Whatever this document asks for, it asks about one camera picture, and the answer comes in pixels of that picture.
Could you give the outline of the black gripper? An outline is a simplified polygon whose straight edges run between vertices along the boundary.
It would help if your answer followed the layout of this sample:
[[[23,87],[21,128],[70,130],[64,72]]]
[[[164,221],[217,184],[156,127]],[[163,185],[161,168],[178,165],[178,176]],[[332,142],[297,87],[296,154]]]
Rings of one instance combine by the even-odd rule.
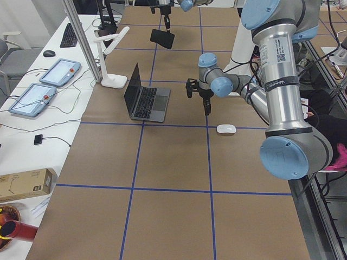
[[[211,113],[211,103],[210,99],[214,96],[214,93],[211,89],[199,89],[199,95],[203,99],[204,105],[204,115],[208,116]]]
[[[170,17],[169,17],[169,15],[171,14],[171,5],[170,4],[160,5],[159,9],[160,9],[160,14],[164,16],[166,31],[169,33],[171,28]]]

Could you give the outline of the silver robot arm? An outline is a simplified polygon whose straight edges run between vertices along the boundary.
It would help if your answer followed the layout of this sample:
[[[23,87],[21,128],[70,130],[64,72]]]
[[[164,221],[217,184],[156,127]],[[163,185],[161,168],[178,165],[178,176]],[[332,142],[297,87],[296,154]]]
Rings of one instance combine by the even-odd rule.
[[[314,38],[320,1],[246,1],[241,27],[260,51],[262,84],[224,73],[212,53],[199,57],[199,85],[219,97],[238,92],[269,122],[260,159],[272,175],[299,179],[326,168],[332,147],[303,116],[293,44]]]
[[[151,12],[154,14],[156,9],[159,9],[160,15],[164,16],[164,23],[166,31],[169,33],[171,29],[170,17],[171,7],[176,2],[179,7],[187,12],[192,7],[199,7],[201,5],[209,5],[213,0],[181,0],[181,1],[171,1],[171,0],[157,0],[157,1],[148,1]]]

